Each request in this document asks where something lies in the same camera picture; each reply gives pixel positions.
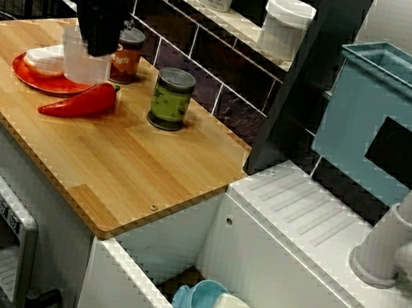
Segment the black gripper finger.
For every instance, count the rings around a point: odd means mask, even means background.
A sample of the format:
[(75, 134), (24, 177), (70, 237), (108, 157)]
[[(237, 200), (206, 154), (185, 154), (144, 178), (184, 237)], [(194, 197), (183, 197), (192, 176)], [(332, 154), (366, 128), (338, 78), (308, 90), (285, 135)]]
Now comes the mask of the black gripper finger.
[(88, 42), (91, 33), (91, 20), (93, 19), (94, 9), (91, 4), (80, 2), (77, 4), (77, 19), (79, 21), (80, 34), (83, 41)]
[(124, 30), (128, 15), (109, 14), (94, 10), (87, 50), (91, 56), (113, 54), (119, 45), (120, 32)]

